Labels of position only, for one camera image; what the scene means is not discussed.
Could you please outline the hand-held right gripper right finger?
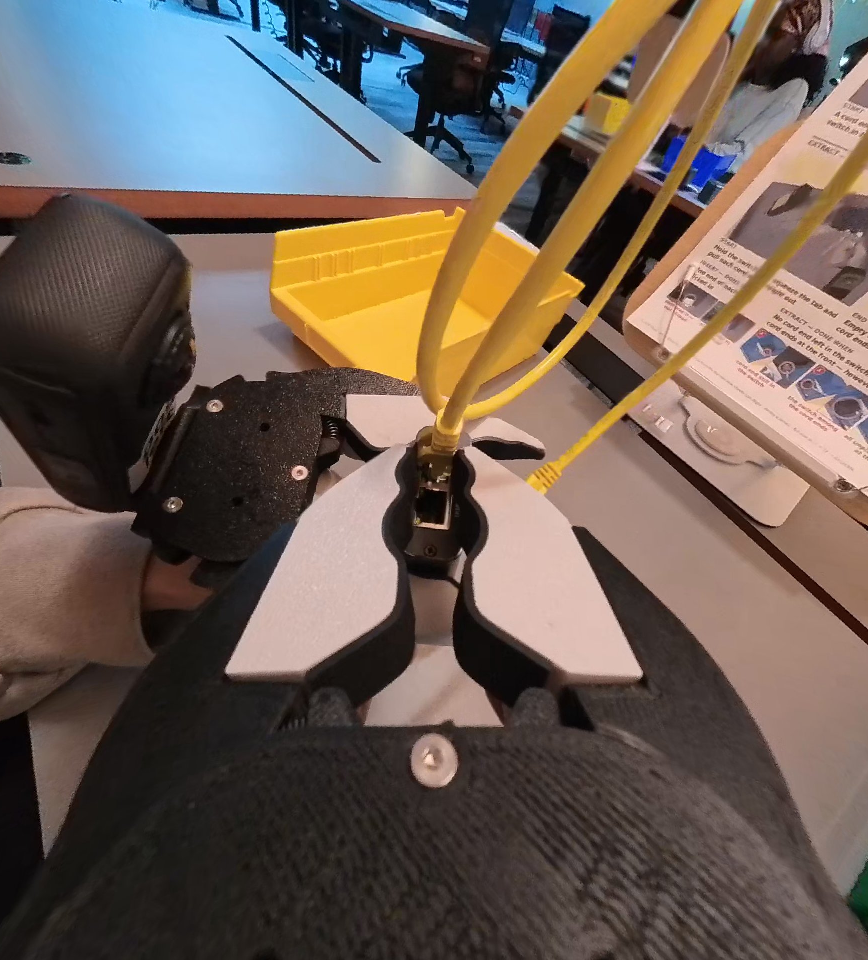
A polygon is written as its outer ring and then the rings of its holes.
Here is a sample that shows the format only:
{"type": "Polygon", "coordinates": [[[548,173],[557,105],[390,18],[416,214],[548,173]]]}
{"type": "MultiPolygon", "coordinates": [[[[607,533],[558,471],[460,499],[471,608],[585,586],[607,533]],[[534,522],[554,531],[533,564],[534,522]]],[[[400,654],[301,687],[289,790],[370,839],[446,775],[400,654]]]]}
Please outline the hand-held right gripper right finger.
{"type": "Polygon", "coordinates": [[[643,669],[571,523],[480,450],[455,458],[464,552],[453,649],[507,706],[526,690],[627,686],[643,669]]]}

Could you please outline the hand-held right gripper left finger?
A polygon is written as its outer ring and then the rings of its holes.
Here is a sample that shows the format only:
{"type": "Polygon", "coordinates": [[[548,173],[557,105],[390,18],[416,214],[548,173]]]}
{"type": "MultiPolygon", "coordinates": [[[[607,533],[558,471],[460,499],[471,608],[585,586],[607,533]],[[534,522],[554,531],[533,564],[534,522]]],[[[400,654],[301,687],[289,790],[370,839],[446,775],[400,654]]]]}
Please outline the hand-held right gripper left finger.
{"type": "Polygon", "coordinates": [[[225,667],[237,682],[343,690],[355,706],[400,676],[415,652],[405,551],[416,454],[392,446],[296,522],[225,667]]]}

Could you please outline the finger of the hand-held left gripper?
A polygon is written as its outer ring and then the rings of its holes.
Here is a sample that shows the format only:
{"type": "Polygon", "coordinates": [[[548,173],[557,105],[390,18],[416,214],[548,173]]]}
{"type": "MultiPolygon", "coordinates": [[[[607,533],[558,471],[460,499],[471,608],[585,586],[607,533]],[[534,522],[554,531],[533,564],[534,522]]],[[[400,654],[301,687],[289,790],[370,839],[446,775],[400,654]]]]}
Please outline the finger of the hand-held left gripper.
{"type": "MultiPolygon", "coordinates": [[[[345,397],[345,419],[369,450],[408,446],[433,424],[433,415],[417,395],[350,393],[345,397]]],[[[539,439],[494,416],[464,426],[460,448],[467,447],[496,461],[539,461],[546,453],[539,439]]]]}

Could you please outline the black ethernet splitter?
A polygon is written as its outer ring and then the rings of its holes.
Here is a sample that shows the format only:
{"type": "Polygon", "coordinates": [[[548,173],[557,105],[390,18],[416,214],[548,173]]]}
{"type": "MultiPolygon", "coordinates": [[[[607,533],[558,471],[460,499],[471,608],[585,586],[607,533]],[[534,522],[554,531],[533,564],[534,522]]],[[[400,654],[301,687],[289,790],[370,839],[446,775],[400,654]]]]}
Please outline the black ethernet splitter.
{"type": "Polygon", "coordinates": [[[450,579],[464,553],[466,481],[461,450],[434,450],[418,438],[408,481],[411,534],[404,550],[408,570],[428,579],[450,579]]]}

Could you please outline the yellow plastic bin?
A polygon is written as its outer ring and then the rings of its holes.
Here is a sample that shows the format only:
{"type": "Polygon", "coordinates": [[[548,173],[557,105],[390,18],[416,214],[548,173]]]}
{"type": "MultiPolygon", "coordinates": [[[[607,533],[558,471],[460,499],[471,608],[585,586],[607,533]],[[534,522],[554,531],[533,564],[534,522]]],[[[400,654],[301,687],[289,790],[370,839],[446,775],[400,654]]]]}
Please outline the yellow plastic bin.
{"type": "MultiPolygon", "coordinates": [[[[272,246],[272,312],[329,366],[416,384],[429,297],[463,218],[457,208],[279,231],[272,246]]],[[[445,397],[537,253],[517,234],[493,229],[443,337],[438,388],[445,397]]]]}

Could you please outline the person's left forearm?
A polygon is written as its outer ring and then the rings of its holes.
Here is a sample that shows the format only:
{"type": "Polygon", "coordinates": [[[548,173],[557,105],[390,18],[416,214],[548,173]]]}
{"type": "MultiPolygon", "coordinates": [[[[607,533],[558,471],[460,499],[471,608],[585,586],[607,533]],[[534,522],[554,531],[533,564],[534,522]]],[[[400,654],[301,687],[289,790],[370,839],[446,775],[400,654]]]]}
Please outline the person's left forearm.
{"type": "Polygon", "coordinates": [[[0,488],[0,722],[86,666],[152,660],[141,615],[151,547],[132,523],[45,488],[0,488]]]}

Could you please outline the black office chair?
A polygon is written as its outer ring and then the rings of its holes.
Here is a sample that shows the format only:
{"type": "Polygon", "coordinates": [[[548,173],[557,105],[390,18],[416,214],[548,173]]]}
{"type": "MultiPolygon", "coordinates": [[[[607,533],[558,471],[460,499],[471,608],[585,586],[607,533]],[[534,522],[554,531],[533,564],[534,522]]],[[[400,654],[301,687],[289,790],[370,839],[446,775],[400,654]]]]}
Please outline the black office chair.
{"type": "Polygon", "coordinates": [[[493,92],[504,73],[502,34],[513,6],[513,1],[468,2],[461,32],[488,52],[476,54],[428,44],[422,63],[413,66],[404,79],[417,97],[415,120],[406,136],[421,147],[431,140],[431,153],[447,143],[464,162],[469,176],[475,172],[473,159],[463,141],[446,128],[446,121],[459,116],[482,118],[489,112],[493,92]]]}

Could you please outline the small yellow bin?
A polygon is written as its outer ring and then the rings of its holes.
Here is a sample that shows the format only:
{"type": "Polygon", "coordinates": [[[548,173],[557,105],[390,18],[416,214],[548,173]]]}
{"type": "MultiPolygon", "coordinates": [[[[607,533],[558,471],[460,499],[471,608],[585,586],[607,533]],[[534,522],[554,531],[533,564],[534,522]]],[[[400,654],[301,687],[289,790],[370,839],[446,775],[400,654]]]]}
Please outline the small yellow bin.
{"type": "Polygon", "coordinates": [[[594,137],[612,138],[628,117],[631,107],[625,97],[593,92],[584,105],[584,131],[594,137]]]}

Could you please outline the grey desk with wooden edge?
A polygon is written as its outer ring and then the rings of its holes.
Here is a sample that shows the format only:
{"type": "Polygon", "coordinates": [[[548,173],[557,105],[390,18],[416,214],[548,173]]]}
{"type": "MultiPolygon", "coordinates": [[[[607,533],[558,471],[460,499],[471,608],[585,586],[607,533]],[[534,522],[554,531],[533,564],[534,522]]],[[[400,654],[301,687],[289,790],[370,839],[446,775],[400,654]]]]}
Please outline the grey desk with wooden edge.
{"type": "Polygon", "coordinates": [[[146,6],[0,2],[0,220],[78,193],[149,220],[338,221],[475,189],[273,40],[146,6]]]}

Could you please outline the blue plastic bin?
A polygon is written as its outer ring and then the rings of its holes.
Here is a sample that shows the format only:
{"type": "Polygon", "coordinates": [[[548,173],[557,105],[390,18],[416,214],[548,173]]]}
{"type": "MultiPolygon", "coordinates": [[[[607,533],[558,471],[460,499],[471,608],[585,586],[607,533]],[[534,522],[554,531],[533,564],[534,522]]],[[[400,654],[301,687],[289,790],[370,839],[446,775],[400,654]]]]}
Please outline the blue plastic bin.
{"type": "MultiPolygon", "coordinates": [[[[661,173],[665,176],[672,172],[686,139],[687,137],[682,134],[670,142],[659,167],[661,173]]],[[[732,154],[718,155],[702,148],[693,159],[690,172],[681,182],[680,188],[699,193],[707,183],[727,174],[735,160],[736,157],[732,154]]]]}

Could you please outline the printed instruction sheet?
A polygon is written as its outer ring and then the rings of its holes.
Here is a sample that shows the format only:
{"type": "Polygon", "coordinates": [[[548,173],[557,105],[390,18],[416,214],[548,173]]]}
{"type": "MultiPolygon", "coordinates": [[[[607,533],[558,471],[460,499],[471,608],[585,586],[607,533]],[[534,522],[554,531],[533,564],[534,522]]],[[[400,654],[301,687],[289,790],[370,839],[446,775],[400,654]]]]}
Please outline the printed instruction sheet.
{"type": "MultiPolygon", "coordinates": [[[[773,258],[868,132],[868,54],[762,147],[636,291],[626,341],[659,366],[773,258]]],[[[764,290],[677,374],[868,526],[868,166],[764,290]]]]}

